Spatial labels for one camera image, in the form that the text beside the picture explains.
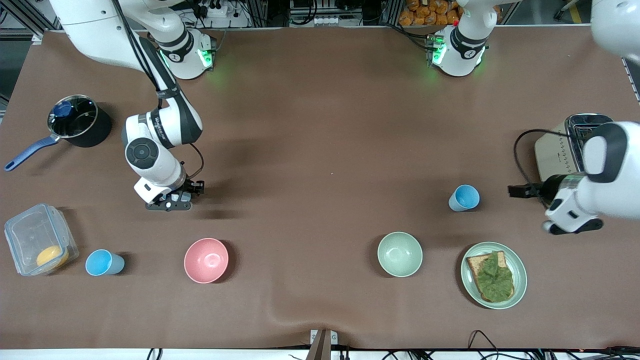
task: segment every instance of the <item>blue handle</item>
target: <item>blue handle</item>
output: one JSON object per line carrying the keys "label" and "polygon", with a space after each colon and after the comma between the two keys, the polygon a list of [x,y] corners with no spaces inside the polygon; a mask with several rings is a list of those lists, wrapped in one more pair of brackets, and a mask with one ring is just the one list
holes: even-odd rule
{"label": "blue handle", "polygon": [[35,154],[36,151],[42,149],[43,147],[56,145],[59,139],[59,137],[51,135],[47,136],[44,139],[38,140],[35,143],[32,143],[28,148],[24,149],[24,151],[18,154],[18,156],[13,158],[13,160],[9,161],[9,163],[4,166],[4,171],[11,171],[17,168],[18,165],[23,163],[24,160],[27,160],[31,155]]}

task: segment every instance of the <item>clear plastic food container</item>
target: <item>clear plastic food container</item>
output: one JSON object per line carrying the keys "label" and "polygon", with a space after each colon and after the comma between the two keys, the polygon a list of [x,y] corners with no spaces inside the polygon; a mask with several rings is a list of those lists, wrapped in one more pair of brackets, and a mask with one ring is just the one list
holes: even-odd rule
{"label": "clear plastic food container", "polygon": [[78,256],[64,215],[41,203],[4,224],[15,269],[23,276],[48,274]]}

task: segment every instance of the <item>white robotic arm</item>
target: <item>white robotic arm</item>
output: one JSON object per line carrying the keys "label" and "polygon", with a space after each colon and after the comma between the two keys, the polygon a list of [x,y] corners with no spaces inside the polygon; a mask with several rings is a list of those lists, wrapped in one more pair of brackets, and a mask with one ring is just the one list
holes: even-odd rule
{"label": "white robotic arm", "polygon": [[498,22],[494,6],[512,0],[458,0],[464,8],[457,26],[448,25],[435,35],[439,49],[430,52],[431,63],[451,76],[466,76],[480,64],[489,34]]}
{"label": "white robotic arm", "polygon": [[[185,199],[183,190],[198,194],[203,184],[188,181],[182,165],[168,149],[198,140],[202,121],[155,47],[128,31],[112,0],[93,0],[91,6],[84,0],[51,0],[51,5],[69,39],[87,57],[142,72],[145,69],[141,63],[145,67],[148,64],[147,70],[158,88],[157,96],[168,106],[126,120],[122,131],[125,157],[141,176],[134,189],[148,208],[160,201],[164,204],[166,197],[176,191],[180,191],[179,200],[187,205],[180,204],[179,209],[190,208],[191,196]],[[132,46],[135,44],[141,51],[137,55]]]}
{"label": "white robotic arm", "polygon": [[[552,232],[567,233],[599,224],[599,214],[640,220],[640,124],[610,122],[598,126],[584,144],[585,173],[555,177],[556,193],[545,212]],[[591,230],[588,226],[582,230]]]}
{"label": "white robotic arm", "polygon": [[144,25],[160,47],[173,75],[197,78],[213,67],[216,43],[209,35],[187,29],[169,6],[184,0],[120,0],[125,15]]}
{"label": "white robotic arm", "polygon": [[[485,43],[497,22],[495,5],[511,0],[459,0],[465,10],[457,26],[436,33],[442,37],[431,51],[431,64],[448,75],[466,76],[480,64]],[[640,63],[640,0],[593,0],[591,32],[610,53]]]}

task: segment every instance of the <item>green plate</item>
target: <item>green plate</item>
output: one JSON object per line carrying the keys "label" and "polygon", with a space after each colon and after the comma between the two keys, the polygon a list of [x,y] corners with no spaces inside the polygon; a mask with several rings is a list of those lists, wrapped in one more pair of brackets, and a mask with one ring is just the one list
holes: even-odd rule
{"label": "green plate", "polygon": [[[474,276],[469,268],[469,264],[467,263],[467,258],[471,258],[472,256],[489,254],[492,251],[504,251],[504,258],[507,261],[507,267],[513,273],[513,287],[514,293],[513,296],[503,302],[488,302],[482,299],[480,296],[480,291],[478,290],[476,283],[474,282]],[[513,250],[504,246],[500,243],[494,243],[491,241],[487,241],[484,243],[477,243],[471,247],[465,253],[462,258],[462,264],[460,265],[460,276],[462,277],[462,283],[465,285],[465,289],[469,295],[471,295],[474,300],[482,305],[486,306],[490,309],[509,309],[515,304],[519,303],[524,297],[524,293],[527,291],[527,271],[524,268],[524,264],[522,260],[516,255]]]}

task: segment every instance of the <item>bread slice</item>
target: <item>bread slice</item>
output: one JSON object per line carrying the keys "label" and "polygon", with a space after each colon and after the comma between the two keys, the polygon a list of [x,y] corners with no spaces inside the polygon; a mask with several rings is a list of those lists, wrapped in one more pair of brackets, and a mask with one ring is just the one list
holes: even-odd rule
{"label": "bread slice", "polygon": [[[478,255],[478,256],[471,256],[470,258],[467,258],[467,263],[469,264],[469,268],[471,269],[471,274],[473,274],[474,276],[474,282],[476,283],[476,287],[478,286],[478,274],[480,274],[480,270],[482,269],[484,261],[489,257],[491,257],[491,253]],[[501,268],[507,267],[507,259],[504,258],[504,251],[498,251],[498,266]],[[514,292],[515,292],[515,288],[512,286],[509,299],[513,296]],[[484,297],[482,293],[480,293],[480,295],[482,296],[482,299],[484,301],[491,302],[491,300]]]}

